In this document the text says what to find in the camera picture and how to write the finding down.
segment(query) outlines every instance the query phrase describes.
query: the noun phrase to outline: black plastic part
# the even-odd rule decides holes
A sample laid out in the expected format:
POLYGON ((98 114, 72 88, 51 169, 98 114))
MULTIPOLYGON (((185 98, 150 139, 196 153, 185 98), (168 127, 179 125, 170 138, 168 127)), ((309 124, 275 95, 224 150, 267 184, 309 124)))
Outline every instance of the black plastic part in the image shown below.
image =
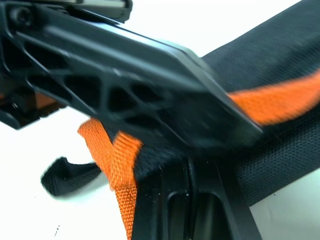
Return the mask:
POLYGON ((138 183, 132 240, 262 240, 235 176, 188 160, 138 183))
POLYGON ((216 152, 250 146, 262 133, 186 48, 58 5, 2 2, 0 22, 0 37, 31 62, 8 67, 10 59, 2 56, 12 79, 145 144, 216 152), (8 17, 17 8, 32 12, 31 28, 18 28, 8 17), (85 76, 79 84, 89 92, 70 84, 77 76, 85 76))

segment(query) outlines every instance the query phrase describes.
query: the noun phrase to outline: black fabric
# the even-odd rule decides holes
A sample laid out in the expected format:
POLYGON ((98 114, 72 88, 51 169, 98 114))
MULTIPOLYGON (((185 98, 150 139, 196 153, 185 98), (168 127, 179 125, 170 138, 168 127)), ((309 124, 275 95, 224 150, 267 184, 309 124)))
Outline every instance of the black fabric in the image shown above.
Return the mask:
MULTIPOLYGON (((203 59, 227 92, 311 74, 320 67, 319 12, 319 0, 302 0, 203 59)), ((113 140, 117 131, 105 128, 113 140)), ((319 168, 319 142, 320 106, 298 119, 265 127, 256 146, 221 161, 233 164, 247 202, 253 205, 319 168)), ((177 149, 145 143, 135 163, 135 178, 140 181, 185 157, 177 149)))
POLYGON ((65 157, 57 159, 41 177, 42 186, 53 196, 63 196, 80 189, 101 173, 95 163, 72 164, 65 157))

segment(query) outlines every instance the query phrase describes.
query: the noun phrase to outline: white surface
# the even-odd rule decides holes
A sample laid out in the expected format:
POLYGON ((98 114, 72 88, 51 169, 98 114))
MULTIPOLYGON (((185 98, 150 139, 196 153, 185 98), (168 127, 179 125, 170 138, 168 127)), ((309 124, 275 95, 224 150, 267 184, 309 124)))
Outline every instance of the white surface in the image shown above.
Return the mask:
MULTIPOLYGON (((203 56, 297 2, 134 0, 127 25, 203 56)), ((65 199, 50 197, 40 184, 60 156, 72 163, 92 161, 77 134, 87 119, 67 108, 20 131, 0 124, 0 239, 126 239, 106 179, 65 199)), ((319 239, 319 177, 316 171, 251 207, 264 240, 319 239)))

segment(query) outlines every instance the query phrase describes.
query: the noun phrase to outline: orange webbing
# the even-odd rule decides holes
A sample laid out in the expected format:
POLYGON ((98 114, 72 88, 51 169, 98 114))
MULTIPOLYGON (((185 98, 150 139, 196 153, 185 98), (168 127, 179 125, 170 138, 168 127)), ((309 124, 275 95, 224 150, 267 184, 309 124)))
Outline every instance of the orange webbing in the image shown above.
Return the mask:
MULTIPOLYGON (((282 123, 303 115, 320 102, 320 71, 280 84, 233 92, 229 96, 260 125, 282 123)), ((134 164, 142 143, 119 133, 112 144, 96 119, 84 123, 79 133, 97 165, 108 176, 111 188, 115 189, 130 240, 137 195, 134 164)))

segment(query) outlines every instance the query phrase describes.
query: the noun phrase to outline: screw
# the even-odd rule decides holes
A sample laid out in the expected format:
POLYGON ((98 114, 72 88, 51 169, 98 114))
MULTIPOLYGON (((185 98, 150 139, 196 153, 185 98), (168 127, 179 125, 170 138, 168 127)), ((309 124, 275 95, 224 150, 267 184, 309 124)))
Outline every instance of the screw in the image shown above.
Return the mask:
POLYGON ((15 7, 10 12, 11 21, 16 27, 30 28, 34 23, 31 10, 27 7, 15 7))

